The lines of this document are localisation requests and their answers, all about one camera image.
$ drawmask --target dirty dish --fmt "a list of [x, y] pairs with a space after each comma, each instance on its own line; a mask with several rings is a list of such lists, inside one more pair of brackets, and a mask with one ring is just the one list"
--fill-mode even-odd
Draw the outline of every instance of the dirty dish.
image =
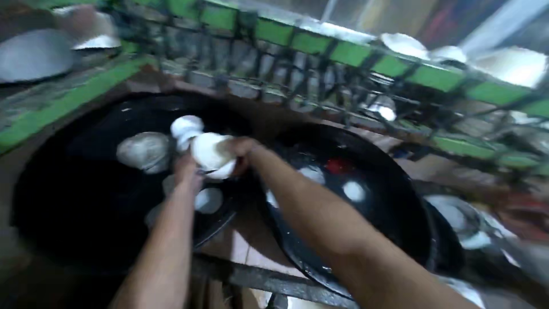
[[146, 174], [167, 170], [170, 155], [170, 140], [158, 132], [138, 133], [123, 140], [116, 148], [116, 158], [120, 163]]
[[547, 72], [547, 56], [513, 46], [478, 56], [470, 65], [510, 84], [535, 88]]
[[221, 151], [218, 147], [219, 143], [230, 138], [232, 138], [230, 135], [212, 132], [200, 134], [191, 142], [191, 154], [203, 170], [217, 170], [235, 159], [234, 156]]
[[467, 56], [463, 50], [457, 46], [442, 46], [430, 52], [430, 58], [434, 62], [443, 62], [447, 60], [461, 63], [467, 62]]
[[429, 60], [429, 51], [421, 42], [415, 38], [402, 34], [381, 34], [380, 39], [389, 48], [390, 50], [407, 55], [416, 57], [423, 60]]

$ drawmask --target metal wire rack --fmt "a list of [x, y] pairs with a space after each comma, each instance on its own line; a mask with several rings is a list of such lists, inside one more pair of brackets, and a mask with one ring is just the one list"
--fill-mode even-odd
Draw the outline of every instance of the metal wire rack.
[[[198, 16], [207, 5], [212, 4], [195, 2]], [[200, 18], [196, 23], [176, 17], [165, 3], [151, 9], [124, 1], [103, 9], [123, 38], [138, 44], [137, 54], [153, 54], [162, 72], [193, 84], [396, 136], [405, 143], [394, 155], [416, 160], [437, 153], [508, 174], [511, 181], [549, 175], [549, 118], [520, 112], [544, 100], [547, 82], [495, 105], [471, 99], [470, 92], [491, 78], [478, 71], [460, 68], [465, 77], [448, 91], [411, 81], [425, 65], [419, 59], [400, 59], [406, 69], [395, 76], [376, 72], [388, 52], [377, 41], [353, 67], [331, 59], [338, 38], [313, 54], [291, 48], [299, 25], [285, 46], [258, 39], [257, 12], [237, 11], [227, 32]]]

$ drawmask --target dish rack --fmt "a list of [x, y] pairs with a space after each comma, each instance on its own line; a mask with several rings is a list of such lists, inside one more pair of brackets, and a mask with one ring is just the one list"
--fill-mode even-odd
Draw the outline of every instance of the dish rack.
[[[191, 84], [390, 135], [404, 141], [395, 157], [436, 153], [511, 182], [549, 176], [546, 80], [536, 89], [511, 85], [259, 4], [141, 0], [100, 9], [124, 40], [116, 60], [124, 72], [151, 63]], [[394, 120], [375, 106], [393, 110]], [[2, 151], [21, 139], [4, 137], [0, 130]]]

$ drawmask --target metal bar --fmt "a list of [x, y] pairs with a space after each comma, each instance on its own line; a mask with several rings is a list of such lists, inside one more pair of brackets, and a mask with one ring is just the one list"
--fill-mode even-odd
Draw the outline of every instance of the metal bar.
[[328, 3], [326, 3], [326, 6], [324, 7], [324, 12], [322, 12], [322, 17], [320, 18], [321, 23], [325, 23], [330, 19], [337, 2], [338, 0], [328, 0]]
[[354, 301], [327, 290], [313, 280], [237, 264], [198, 253], [193, 255], [191, 274], [195, 277], [208, 277], [234, 285], [270, 291], [330, 306], [359, 308]]

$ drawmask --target utensil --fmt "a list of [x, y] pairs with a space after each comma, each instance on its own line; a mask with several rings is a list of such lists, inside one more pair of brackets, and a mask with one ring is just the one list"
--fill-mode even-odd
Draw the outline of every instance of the utensil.
[[381, 34], [379, 38], [383, 44], [387, 46], [387, 48], [394, 52], [423, 60], [429, 60], [429, 51], [427, 48], [423, 46], [421, 42], [409, 35], [402, 33], [384, 33]]
[[71, 43], [56, 29], [18, 34], [0, 43], [0, 82], [35, 81], [69, 71]]
[[547, 71], [547, 56], [513, 46], [476, 57], [469, 65], [510, 84], [535, 88]]
[[116, 148], [116, 158], [120, 163], [138, 168], [146, 174], [167, 170], [170, 155], [170, 140], [158, 132], [143, 132], [128, 137]]
[[378, 112], [385, 120], [392, 122], [396, 119], [395, 101], [388, 96], [378, 96], [370, 93], [366, 102], [358, 105], [359, 110]]
[[[419, 264], [431, 271], [435, 268], [434, 223], [406, 173], [374, 144], [344, 129], [303, 124], [277, 136], [272, 148], [298, 170], [319, 167], [325, 187], [353, 205]], [[324, 167], [331, 158], [345, 160], [354, 168], [348, 169], [348, 174], [331, 174]], [[364, 200], [354, 202], [346, 196], [343, 186], [350, 179], [364, 189]], [[296, 236], [279, 209], [267, 202], [265, 195], [262, 204], [260, 211], [289, 260], [306, 276], [350, 297], [316, 253]]]
[[71, 34], [73, 49], [120, 47], [112, 17], [89, 4], [69, 5], [52, 10], [63, 29]]
[[457, 61], [461, 63], [467, 62], [467, 56], [463, 50], [457, 46], [442, 46], [429, 53], [429, 57], [434, 62]]
[[[162, 203], [162, 182], [172, 174], [146, 174], [116, 159], [118, 144], [141, 132], [169, 135], [183, 115], [204, 129], [250, 135], [249, 123], [222, 101], [196, 93], [128, 96], [76, 119], [49, 138], [28, 162], [14, 191], [12, 225], [32, 248], [79, 273], [126, 273], [148, 236], [147, 213]], [[193, 246], [201, 246], [236, 214], [263, 197], [251, 172], [220, 183], [213, 214], [196, 213]]]

